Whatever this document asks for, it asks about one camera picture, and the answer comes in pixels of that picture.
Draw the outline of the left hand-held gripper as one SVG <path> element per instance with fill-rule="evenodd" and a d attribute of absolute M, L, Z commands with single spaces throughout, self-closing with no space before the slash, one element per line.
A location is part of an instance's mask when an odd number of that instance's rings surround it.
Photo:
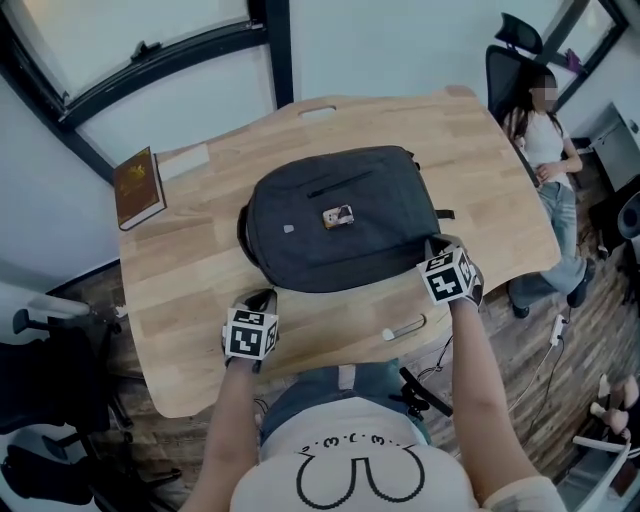
<path fill-rule="evenodd" d="M 253 373 L 260 372 L 263 361 L 279 339 L 277 304 L 278 294 L 274 289 L 263 289 L 255 297 L 245 293 L 232 301 L 222 327 L 226 366 L 232 360 L 244 360 L 251 363 Z"/>

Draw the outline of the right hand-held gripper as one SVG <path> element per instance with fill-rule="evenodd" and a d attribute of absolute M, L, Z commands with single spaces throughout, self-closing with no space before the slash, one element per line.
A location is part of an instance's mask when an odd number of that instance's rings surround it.
<path fill-rule="evenodd" d="M 425 260 L 417 269 L 434 305 L 465 299 L 480 306 L 484 277 L 459 237 L 448 234 L 442 234 L 441 239 L 427 237 Z"/>

